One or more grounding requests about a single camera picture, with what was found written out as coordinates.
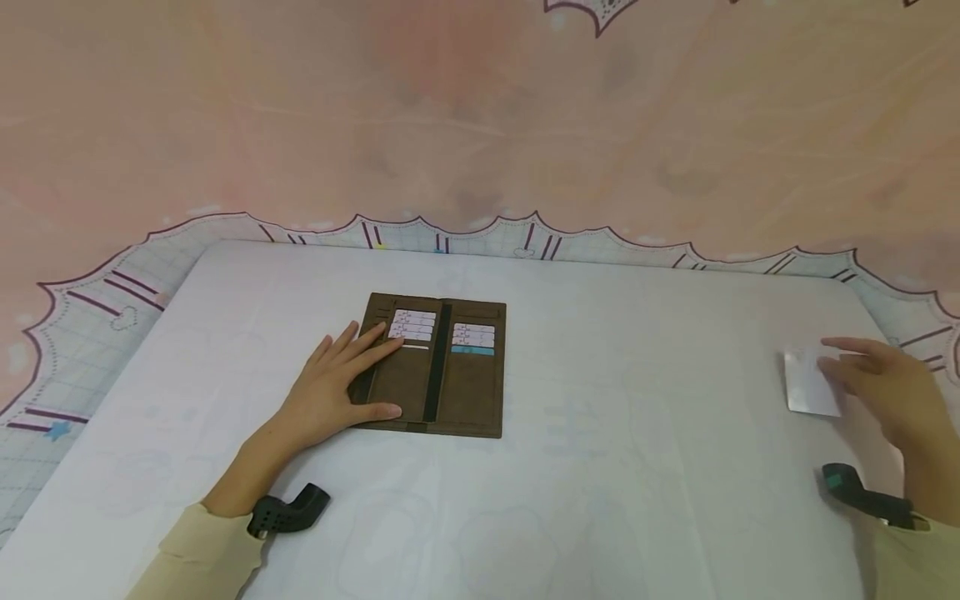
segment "finger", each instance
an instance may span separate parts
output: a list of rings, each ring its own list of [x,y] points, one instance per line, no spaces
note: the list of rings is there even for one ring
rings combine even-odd
[[[848,352],[859,352],[876,359],[881,365],[889,365],[903,356],[898,348],[888,346],[877,340],[861,338],[824,338],[820,341],[824,346],[840,348]]]
[[[352,381],[354,377],[366,371],[403,346],[403,338],[394,338],[385,344],[370,348],[344,365],[344,372]]]
[[[357,339],[350,342],[344,351],[340,352],[332,361],[330,361],[330,366],[335,367],[338,365],[343,365],[353,359],[357,354],[364,351],[373,345],[373,342],[383,334],[383,329],[387,326],[385,323],[378,323],[371,327],[370,331],[361,335]]]
[[[839,383],[848,393],[855,395],[868,376],[849,362],[841,362],[826,356],[817,359],[817,367],[827,376],[827,379]]]
[[[335,359],[340,352],[344,351],[344,348],[347,347],[347,344],[350,343],[350,340],[353,339],[353,336],[357,334],[357,329],[360,328],[360,324],[356,321],[351,321],[347,328],[344,329],[344,332],[340,334],[337,338],[337,341],[333,343],[333,346],[330,347],[330,350],[324,354],[323,358],[318,361],[319,363],[328,364],[330,361]]]
[[[841,354],[840,362],[873,375],[879,375],[883,372],[883,369],[876,363],[876,360],[863,354]]]
[[[317,346],[317,349],[310,354],[310,358],[306,359],[306,367],[312,367],[316,365],[317,362],[324,357],[326,351],[330,349],[330,345],[333,344],[333,338],[328,335],[325,335],[324,338],[320,341],[320,345]]]
[[[374,404],[357,404],[350,411],[352,424],[366,423],[372,420],[393,420],[403,414],[403,409],[396,404],[375,402]]]

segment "scalloped border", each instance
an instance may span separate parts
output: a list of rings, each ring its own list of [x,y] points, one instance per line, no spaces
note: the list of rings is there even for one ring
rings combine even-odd
[[[740,2],[740,0],[729,0],[729,1],[731,5],[738,4]],[[617,11],[612,17],[610,17],[610,20],[607,21],[607,23],[604,25],[600,24],[600,17],[597,16],[597,13],[593,9],[591,9],[590,7],[584,6],[582,4],[575,4],[573,2],[569,2],[568,0],[561,0],[561,2],[557,2],[556,4],[552,4],[552,5],[550,4],[550,0],[543,0],[543,14],[547,14],[548,12],[554,9],[560,9],[560,8],[576,9],[580,12],[585,12],[586,14],[589,15],[591,19],[593,19],[593,38],[597,39],[600,37],[600,35],[602,35],[605,31],[607,31],[607,28],[611,26],[611,24],[616,20],[618,16],[620,16],[627,9],[629,9],[631,6],[636,4],[636,2],[637,0],[630,0],[630,2],[623,5],[623,7],[619,11]],[[902,2],[903,2],[903,7],[905,9],[909,9],[913,5],[920,2],[920,0],[902,0]]]
[[[633,241],[631,241],[631,240],[628,240],[627,238],[623,237],[622,235],[620,235],[619,233],[617,233],[615,230],[613,230],[613,228],[610,227],[609,225],[602,226],[602,227],[599,227],[599,228],[583,228],[583,229],[580,229],[580,230],[578,230],[578,231],[565,231],[565,230],[563,230],[563,229],[557,229],[557,228],[554,228],[554,227],[552,227],[551,225],[549,225],[549,224],[546,222],[546,220],[543,219],[543,217],[540,215],[540,211],[539,211],[539,210],[534,210],[532,213],[530,213],[529,215],[527,215],[527,216],[525,216],[525,217],[517,217],[517,218],[505,217],[505,216],[503,216],[503,215],[496,215],[496,217],[494,217],[492,221],[490,221],[487,225],[483,226],[483,227],[480,228],[480,229],[477,229],[477,230],[474,230],[474,231],[461,231],[461,232],[451,231],[451,230],[447,230],[447,229],[444,229],[444,228],[442,228],[442,227],[438,227],[438,226],[436,226],[436,225],[433,225],[432,223],[430,223],[429,221],[427,221],[426,219],[424,219],[424,218],[422,217],[422,215],[418,215],[418,216],[414,217],[413,219],[409,219],[409,220],[407,220],[407,221],[381,221],[381,220],[378,220],[378,219],[372,219],[372,218],[367,217],[367,216],[365,216],[365,215],[363,215],[363,214],[360,214],[360,213],[356,213],[355,215],[353,215],[353,218],[350,219],[350,220],[349,220],[345,225],[343,225],[343,226],[340,226],[340,227],[338,227],[338,228],[333,228],[333,229],[325,229],[325,230],[322,230],[322,231],[316,231],[316,230],[314,230],[314,229],[294,229],[294,228],[286,228],[286,227],[284,227],[283,225],[280,225],[279,223],[274,223],[274,222],[272,222],[272,221],[264,221],[263,219],[258,219],[258,218],[256,218],[256,217],[254,217],[253,215],[251,215],[250,212],[248,212],[248,211],[246,211],[246,210],[244,210],[244,211],[238,211],[238,212],[211,212],[211,213],[209,213],[209,214],[199,215],[199,216],[197,216],[197,217],[193,217],[193,218],[191,218],[191,219],[187,219],[186,221],[182,221],[182,222],[180,222],[180,223],[178,223],[178,224],[176,224],[176,225],[170,226],[170,227],[168,227],[168,228],[158,229],[158,230],[156,230],[156,231],[150,231],[149,233],[147,233],[147,236],[143,239],[142,242],[139,242],[139,243],[137,243],[137,244],[130,244],[129,246],[127,246],[126,248],[124,248],[124,249],[121,250],[120,252],[116,252],[116,253],[113,254],[110,258],[108,258],[108,259],[105,260],[104,262],[100,263],[100,264],[99,264],[97,267],[95,267],[94,269],[86,272],[85,274],[83,274],[83,275],[81,275],[81,276],[71,277],[71,278],[69,278],[69,279],[64,279],[64,280],[62,280],[62,281],[43,281],[43,282],[38,282],[36,285],[39,286],[40,289],[42,289],[42,290],[47,294],[47,296],[50,298],[50,306],[48,307],[46,314],[45,314],[39,321],[37,321],[36,323],[30,325],[29,327],[21,330],[21,333],[23,333],[25,336],[27,336],[27,338],[30,339],[30,341],[31,341],[31,343],[34,345],[34,349],[35,349],[35,351],[36,351],[36,360],[35,360],[35,362],[34,362],[34,371],[33,371],[33,373],[31,374],[30,381],[27,382],[27,384],[24,386],[24,388],[23,388],[20,392],[18,392],[18,393],[16,394],[16,396],[14,396],[14,397],[10,400],[10,402],[7,404],[7,406],[5,406],[5,407],[3,407],[2,409],[0,409],[0,417],[2,417],[4,414],[6,414],[7,411],[10,410],[10,409],[16,404],[16,402],[17,402],[24,394],[26,394],[28,390],[30,390],[31,387],[33,387],[33,385],[36,383],[37,378],[39,377],[40,363],[41,363],[41,361],[42,361],[42,359],[43,359],[43,350],[42,350],[42,348],[40,347],[39,340],[38,340],[38,339],[36,338],[36,336],[33,334],[33,330],[36,329],[36,328],[38,328],[38,327],[40,327],[40,326],[43,325],[44,323],[46,323],[46,321],[47,321],[48,319],[50,319],[51,315],[53,315],[54,311],[55,311],[56,308],[57,308],[57,297],[56,297],[56,296],[54,295],[54,293],[50,290],[51,287],[53,287],[53,286],[58,286],[58,285],[66,285],[66,284],[69,284],[69,283],[74,283],[74,282],[79,281],[79,280],[81,280],[81,279],[85,279],[85,278],[87,278],[87,277],[93,276],[93,275],[95,275],[97,272],[99,272],[101,269],[103,269],[104,267],[106,267],[106,266],[107,266],[110,262],[112,262],[117,256],[120,256],[120,255],[123,254],[124,252],[128,252],[128,251],[130,251],[130,250],[132,250],[132,249],[134,249],[134,248],[136,248],[136,247],[138,247],[138,246],[143,246],[144,244],[149,243],[149,242],[151,241],[151,238],[152,238],[153,236],[155,236],[155,235],[161,235],[161,234],[163,234],[163,233],[167,233],[167,232],[173,231],[174,229],[181,228],[181,227],[183,227],[183,226],[185,226],[185,225],[187,225],[187,224],[189,224],[189,223],[193,223],[194,221],[201,221],[201,220],[203,220],[203,219],[210,219],[211,217],[234,217],[234,216],[243,216],[243,215],[246,215],[247,217],[250,217],[251,219],[253,219],[254,221],[256,221],[256,222],[259,223],[259,224],[270,225],[270,226],[273,226],[273,227],[276,227],[276,228],[283,229],[284,231],[294,231],[294,232],[296,232],[296,233],[314,233],[314,234],[337,233],[337,232],[344,231],[344,230],[346,230],[346,229],[349,229],[349,228],[353,227],[354,225],[357,224],[357,222],[360,222],[360,223],[370,222],[370,223],[375,223],[375,224],[383,224],[383,225],[385,225],[385,226],[403,226],[403,225],[412,225],[412,224],[414,224],[414,223],[423,223],[423,224],[426,225],[427,227],[432,228],[432,229],[435,229],[436,231],[440,231],[440,232],[444,233],[445,235],[463,236],[463,235],[475,235],[475,234],[477,234],[477,233],[482,233],[483,231],[486,231],[487,229],[491,229],[491,228],[496,227],[496,225],[499,224],[501,221],[507,222],[507,223],[519,223],[519,222],[523,222],[523,221],[532,221],[532,222],[534,222],[534,223],[539,222],[539,224],[542,225],[543,227],[548,228],[548,229],[550,229],[550,230],[552,230],[552,231],[555,231],[555,232],[560,233],[560,234],[563,234],[563,235],[581,235],[581,234],[584,234],[584,233],[607,233],[607,234],[611,235],[614,239],[619,240],[620,242],[626,244],[628,247],[643,248],[643,249],[647,249],[647,250],[672,250],[672,249],[677,249],[677,248],[683,248],[685,252],[690,252],[691,254],[693,254],[694,256],[696,256],[697,258],[700,258],[703,262],[720,263],[720,264],[725,264],[725,265],[748,264],[748,263],[758,262],[758,261],[760,261],[760,260],[766,260],[766,259],[769,259],[769,258],[774,258],[774,257],[776,257],[776,256],[781,256],[781,255],[783,255],[783,254],[787,254],[787,253],[790,253],[790,252],[799,252],[799,253],[807,254],[807,255],[810,255],[810,256],[837,256],[837,255],[842,255],[842,254],[848,254],[850,261],[852,262],[852,264],[853,264],[855,267],[857,267],[857,268],[859,268],[859,269],[862,269],[862,270],[864,271],[864,273],[870,275],[870,276],[873,277],[876,281],[879,281],[880,283],[882,283],[883,285],[887,286],[887,287],[890,288],[891,290],[894,290],[894,291],[899,292],[899,293],[901,293],[901,294],[904,294],[904,295],[906,295],[906,296],[932,297],[933,300],[934,300],[934,303],[937,305],[937,308],[939,308],[940,311],[941,311],[944,315],[946,315],[948,318],[951,318],[951,319],[960,320],[960,316],[954,315],[953,313],[951,313],[950,311],[948,311],[947,308],[943,305],[943,303],[940,301],[940,294],[939,294],[939,292],[938,292],[937,290],[930,290],[930,291],[927,291],[927,292],[912,292],[912,291],[909,291],[909,290],[904,290],[904,289],[902,289],[902,288],[899,288],[898,286],[893,285],[892,283],[889,283],[889,282],[888,282],[887,280],[885,280],[883,277],[878,276],[876,273],[874,273],[873,271],[871,271],[870,269],[868,269],[867,267],[865,267],[865,266],[859,261],[859,259],[857,258],[857,248],[852,248],[852,249],[850,249],[850,250],[845,250],[845,251],[840,251],[840,252],[812,252],[812,251],[806,251],[806,250],[804,250],[803,248],[801,248],[799,245],[797,245],[797,246],[792,246],[792,247],[790,247],[790,248],[788,248],[788,249],[786,249],[786,250],[780,251],[780,252],[774,252],[774,253],[772,253],[772,254],[767,254],[767,255],[764,255],[764,256],[758,256],[757,258],[751,258],[751,259],[749,259],[749,260],[733,260],[733,261],[730,261],[730,260],[723,260],[723,259],[711,259],[711,258],[707,258],[707,257],[704,256],[703,254],[699,253],[699,252],[697,251],[697,249],[696,249],[696,246],[694,245],[694,243],[693,243],[692,241],[690,241],[690,242],[680,242],[680,243],[677,243],[677,244],[665,244],[665,245],[663,245],[663,246],[654,246],[654,245],[650,245],[650,244],[642,244],[642,243],[640,243],[640,242],[633,242]],[[958,349],[959,349],[959,348],[960,348],[960,336],[957,337],[957,340],[956,340],[956,341],[954,342],[954,344],[953,344],[953,357],[952,357],[952,358],[953,358],[953,368],[954,368],[954,372],[957,373],[958,376],[960,376],[960,356],[958,356]]]

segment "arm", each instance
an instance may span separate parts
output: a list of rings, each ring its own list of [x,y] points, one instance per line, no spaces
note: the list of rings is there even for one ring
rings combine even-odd
[[[183,512],[128,600],[235,598],[260,566],[263,540],[247,533],[253,506],[290,461],[347,427],[400,416],[394,404],[350,403],[347,385],[403,344],[370,348],[384,324],[353,340],[358,328],[351,323],[335,342],[324,337],[276,414],[243,443],[203,502]]]
[[[880,342],[829,338],[852,352],[820,368],[860,398],[903,454],[917,530],[876,522],[876,599],[960,597],[960,438],[927,365]]]
[[[960,437],[926,364],[872,340],[824,344],[855,352],[822,358],[820,368],[860,398],[903,454],[905,497],[918,513],[960,527]]]

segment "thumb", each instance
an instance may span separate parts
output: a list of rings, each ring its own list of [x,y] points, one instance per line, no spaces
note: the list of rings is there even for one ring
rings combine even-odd
[[[403,414],[403,409],[396,404],[375,402],[373,404],[358,404],[353,407],[353,422],[365,423],[372,420],[391,420]]]
[[[859,396],[859,390],[867,374],[853,363],[821,356],[817,359],[817,367],[820,367],[820,371],[827,376],[827,379],[842,385],[848,394]]]

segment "white card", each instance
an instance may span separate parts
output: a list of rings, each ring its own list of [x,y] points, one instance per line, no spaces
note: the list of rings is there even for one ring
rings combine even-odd
[[[786,403],[795,413],[841,417],[841,398],[844,393],[835,389],[817,367],[821,356],[836,358],[838,351],[832,348],[811,346],[789,348],[783,353],[783,370],[786,376]]]

